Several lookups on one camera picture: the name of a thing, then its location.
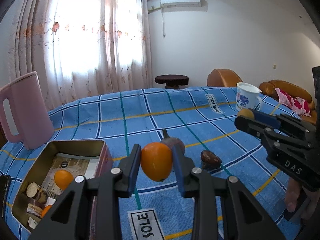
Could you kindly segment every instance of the phone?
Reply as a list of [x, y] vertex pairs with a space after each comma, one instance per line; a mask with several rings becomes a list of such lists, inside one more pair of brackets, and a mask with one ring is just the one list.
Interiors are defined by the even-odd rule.
[[11, 177], [9, 175], [1, 175], [0, 176], [0, 204], [2, 204], [1, 208], [1, 216], [5, 217], [5, 208], [6, 208], [6, 200], [10, 187]]

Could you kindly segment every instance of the screw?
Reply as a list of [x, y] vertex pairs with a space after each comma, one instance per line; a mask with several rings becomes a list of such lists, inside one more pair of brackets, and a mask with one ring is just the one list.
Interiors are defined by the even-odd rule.
[[236, 182], [238, 182], [238, 178], [237, 178], [236, 176], [230, 176], [230, 177], [229, 177], [229, 181], [230, 181], [231, 183], [236, 183]]
[[201, 170], [201, 168], [194, 167], [194, 168], [192, 169], [192, 172], [193, 172], [194, 174], [200, 174], [200, 173], [202, 172], [202, 170]]
[[82, 181], [84, 181], [84, 176], [76, 176], [76, 178], [75, 178], [75, 182], [76, 183], [80, 183], [80, 182], [82, 182]]
[[121, 169], [118, 168], [118, 167], [115, 167], [115, 168], [112, 168], [112, 169], [111, 169], [111, 173], [112, 173], [112, 174], [119, 174], [120, 171], [121, 171]]

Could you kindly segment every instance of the leather armchair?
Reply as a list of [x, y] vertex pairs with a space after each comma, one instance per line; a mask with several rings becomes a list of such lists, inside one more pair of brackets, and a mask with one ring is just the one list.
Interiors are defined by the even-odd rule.
[[214, 69], [207, 78], [209, 87], [236, 87], [238, 82], [241, 78], [231, 69]]
[[307, 92], [303, 88], [298, 87], [294, 84], [291, 84], [283, 80], [278, 80], [278, 79], [270, 80], [269, 82], [263, 82], [259, 86], [259, 89], [262, 91], [262, 94], [272, 97], [273, 99], [279, 101], [279, 97], [275, 88], [282, 89], [292, 97], [300, 97], [306, 100], [310, 108], [311, 117], [305, 116], [305, 115], [299, 115], [299, 117], [302, 120], [305, 120], [307, 122], [312, 123], [313, 125], [316, 125], [317, 112], [315, 111], [315, 103], [312, 100], [312, 96], [309, 94], [309, 92]]

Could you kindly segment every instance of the love sole label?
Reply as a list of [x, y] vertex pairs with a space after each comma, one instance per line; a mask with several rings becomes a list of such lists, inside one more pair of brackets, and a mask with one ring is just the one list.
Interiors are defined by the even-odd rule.
[[220, 110], [219, 105], [212, 94], [205, 95], [205, 96], [208, 99], [208, 102], [209, 102], [209, 105], [210, 105], [212, 111], [214, 111], [217, 114], [224, 114], [224, 112]]
[[128, 211], [128, 217], [134, 240], [165, 240], [154, 208]]

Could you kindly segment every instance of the curtain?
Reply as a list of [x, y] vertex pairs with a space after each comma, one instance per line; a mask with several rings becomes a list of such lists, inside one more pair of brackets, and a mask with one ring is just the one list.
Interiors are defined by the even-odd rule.
[[37, 71], [45, 104], [152, 86], [147, 0], [24, 0], [11, 80]]

